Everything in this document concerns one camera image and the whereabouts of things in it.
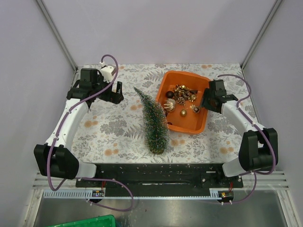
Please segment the orange plastic tub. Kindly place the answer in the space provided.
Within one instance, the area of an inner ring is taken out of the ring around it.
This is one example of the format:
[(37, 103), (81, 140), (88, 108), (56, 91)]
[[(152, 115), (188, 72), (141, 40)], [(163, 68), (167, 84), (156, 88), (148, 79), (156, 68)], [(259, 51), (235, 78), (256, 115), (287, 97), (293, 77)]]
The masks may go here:
[(156, 96), (156, 101), (162, 106), (168, 99), (166, 93), (173, 92), (177, 86), (184, 85), (190, 91), (196, 91), (196, 99), (193, 102), (187, 99), (182, 104), (176, 103), (174, 110), (168, 112), (166, 119), (170, 130), (200, 134), (205, 129), (208, 111), (201, 107), (196, 111), (194, 109), (200, 106), (204, 90), (209, 87), (209, 81), (209, 78), (192, 72), (171, 70), (164, 74)]

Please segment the small green christmas tree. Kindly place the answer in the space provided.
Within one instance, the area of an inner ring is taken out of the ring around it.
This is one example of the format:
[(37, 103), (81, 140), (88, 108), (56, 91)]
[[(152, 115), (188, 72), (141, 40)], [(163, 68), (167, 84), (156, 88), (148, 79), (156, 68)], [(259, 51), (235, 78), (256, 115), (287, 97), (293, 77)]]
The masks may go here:
[(145, 145), (151, 153), (161, 155), (169, 145), (169, 130), (164, 109), (150, 95), (136, 87), (134, 90), (143, 106)]

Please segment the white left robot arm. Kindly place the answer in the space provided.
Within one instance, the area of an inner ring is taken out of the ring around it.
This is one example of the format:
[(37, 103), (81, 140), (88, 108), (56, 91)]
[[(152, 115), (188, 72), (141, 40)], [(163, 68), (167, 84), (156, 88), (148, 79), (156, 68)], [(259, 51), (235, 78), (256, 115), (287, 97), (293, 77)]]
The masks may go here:
[(71, 152), (72, 142), (78, 126), (98, 98), (119, 104), (123, 101), (122, 83), (117, 82), (116, 90), (112, 90), (115, 66), (106, 65), (101, 69), (83, 68), (80, 79), (67, 93), (67, 100), (59, 122), (52, 135), (42, 145), (34, 148), (34, 156), (43, 176), (62, 179), (86, 178), (93, 187), (101, 185), (103, 176), (97, 172), (97, 166), (79, 161)]

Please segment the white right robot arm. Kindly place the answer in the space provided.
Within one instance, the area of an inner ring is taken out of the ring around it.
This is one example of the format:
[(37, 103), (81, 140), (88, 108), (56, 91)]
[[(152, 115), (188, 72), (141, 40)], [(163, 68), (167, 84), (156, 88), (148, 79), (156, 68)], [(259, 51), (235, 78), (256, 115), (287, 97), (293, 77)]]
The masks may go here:
[(238, 99), (227, 94), (222, 79), (212, 80), (205, 89), (200, 106), (208, 111), (220, 113), (242, 136), (238, 157), (222, 165), (223, 171), (216, 174), (215, 181), (221, 187), (232, 182), (232, 177), (255, 172), (271, 174), (278, 163), (278, 134), (273, 128), (266, 128), (240, 108)]

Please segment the gold wrapped round ornament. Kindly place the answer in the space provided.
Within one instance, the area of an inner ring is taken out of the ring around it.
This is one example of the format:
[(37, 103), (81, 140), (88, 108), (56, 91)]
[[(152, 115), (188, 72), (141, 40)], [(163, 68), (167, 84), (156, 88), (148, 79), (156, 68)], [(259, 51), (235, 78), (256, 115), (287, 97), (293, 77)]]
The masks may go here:
[(192, 102), (194, 102), (194, 101), (196, 100), (196, 98), (197, 98), (197, 96), (196, 96), (195, 94), (192, 94), (192, 95), (190, 96), (190, 100), (191, 100)]

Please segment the gold and brown ornament pile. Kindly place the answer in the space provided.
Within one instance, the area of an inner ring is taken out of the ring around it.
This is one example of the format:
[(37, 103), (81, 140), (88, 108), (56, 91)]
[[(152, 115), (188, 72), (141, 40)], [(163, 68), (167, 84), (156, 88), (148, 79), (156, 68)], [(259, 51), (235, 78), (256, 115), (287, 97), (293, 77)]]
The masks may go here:
[(174, 88), (174, 97), (183, 97), (185, 99), (190, 99), (192, 95), (196, 95), (198, 93), (197, 90), (192, 90), (186, 87), (185, 85), (176, 85)]

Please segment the brown pine cone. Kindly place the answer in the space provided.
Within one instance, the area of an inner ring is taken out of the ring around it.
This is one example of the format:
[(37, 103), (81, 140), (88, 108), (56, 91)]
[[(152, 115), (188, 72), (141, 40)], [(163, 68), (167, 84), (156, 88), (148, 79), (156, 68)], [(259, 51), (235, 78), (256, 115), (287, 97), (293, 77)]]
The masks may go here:
[(185, 105), (186, 100), (184, 99), (184, 97), (178, 97), (177, 98), (177, 104), (178, 105)]

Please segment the small gold bauble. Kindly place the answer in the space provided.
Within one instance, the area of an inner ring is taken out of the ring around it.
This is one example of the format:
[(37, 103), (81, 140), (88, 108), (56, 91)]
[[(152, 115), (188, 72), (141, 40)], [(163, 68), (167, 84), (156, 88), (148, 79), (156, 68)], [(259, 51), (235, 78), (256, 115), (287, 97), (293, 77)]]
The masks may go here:
[(185, 109), (181, 110), (180, 115), (182, 117), (186, 117), (187, 116), (187, 111)]

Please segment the floral patterned table mat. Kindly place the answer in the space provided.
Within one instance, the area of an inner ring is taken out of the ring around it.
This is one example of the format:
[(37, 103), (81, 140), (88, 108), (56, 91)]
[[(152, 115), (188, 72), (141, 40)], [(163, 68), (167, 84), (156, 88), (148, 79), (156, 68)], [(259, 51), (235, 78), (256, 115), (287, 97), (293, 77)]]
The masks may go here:
[[(238, 156), (241, 136), (227, 118), (209, 112), (202, 133), (188, 135), (172, 131), (169, 148), (161, 155), (145, 146), (142, 104), (134, 88), (155, 97), (164, 74), (170, 70), (188, 71), (213, 79), (221, 75), (225, 87), (237, 98), (245, 98), (247, 87), (241, 81), (237, 63), (226, 64), (121, 64), (117, 80), (123, 83), (124, 100), (112, 104), (97, 99), (82, 118), (72, 142), (72, 153), (90, 163), (225, 163)], [(241, 107), (256, 118), (250, 99)]]

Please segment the large gold striped bauble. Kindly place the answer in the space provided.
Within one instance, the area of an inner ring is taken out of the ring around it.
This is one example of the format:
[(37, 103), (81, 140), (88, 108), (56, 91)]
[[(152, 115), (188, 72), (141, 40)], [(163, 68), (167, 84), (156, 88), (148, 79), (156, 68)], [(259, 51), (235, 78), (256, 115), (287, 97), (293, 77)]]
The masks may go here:
[(173, 112), (175, 110), (175, 107), (176, 107), (176, 101), (172, 98), (166, 99), (163, 103), (163, 108), (167, 112)]

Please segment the green plastic crate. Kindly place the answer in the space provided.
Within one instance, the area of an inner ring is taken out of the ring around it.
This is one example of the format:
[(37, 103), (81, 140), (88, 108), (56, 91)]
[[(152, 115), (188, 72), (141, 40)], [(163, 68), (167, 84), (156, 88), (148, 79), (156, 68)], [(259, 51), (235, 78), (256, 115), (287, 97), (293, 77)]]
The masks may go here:
[(53, 225), (53, 227), (115, 227), (116, 220), (113, 215), (99, 216), (79, 221), (72, 221)]

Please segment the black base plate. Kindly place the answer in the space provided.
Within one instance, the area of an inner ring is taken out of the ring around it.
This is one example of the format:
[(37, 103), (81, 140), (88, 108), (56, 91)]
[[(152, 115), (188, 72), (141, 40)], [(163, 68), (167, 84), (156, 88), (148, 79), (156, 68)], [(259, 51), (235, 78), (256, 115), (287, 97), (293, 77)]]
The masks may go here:
[(202, 197), (210, 189), (243, 188), (238, 176), (226, 177), (222, 164), (98, 164), (94, 180), (76, 182), (77, 188), (105, 188), (107, 197), (127, 197), (114, 179), (126, 185), (134, 197)]

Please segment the aluminium frame post left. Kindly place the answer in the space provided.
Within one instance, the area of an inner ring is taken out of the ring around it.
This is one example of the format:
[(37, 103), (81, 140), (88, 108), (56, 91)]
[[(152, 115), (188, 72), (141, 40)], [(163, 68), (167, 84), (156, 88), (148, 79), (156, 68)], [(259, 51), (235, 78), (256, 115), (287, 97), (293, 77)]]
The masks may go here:
[(49, 12), (49, 10), (47, 9), (45, 3), (43, 0), (35, 0), (35, 3), (37, 4), (39, 10), (41, 11), (43, 17), (46, 20), (46, 23), (48, 24), (48, 26), (50, 27), (60, 49), (62, 50), (66, 60), (68, 61), (69, 65), (71, 66), (73, 71), (77, 71), (78, 69), (78, 65), (76, 64), (75, 60), (73, 59), (71, 53), (69, 52), (64, 40), (62, 39), (62, 36), (60, 34), (60, 32), (57, 29), (57, 26), (55, 25), (52, 16)]

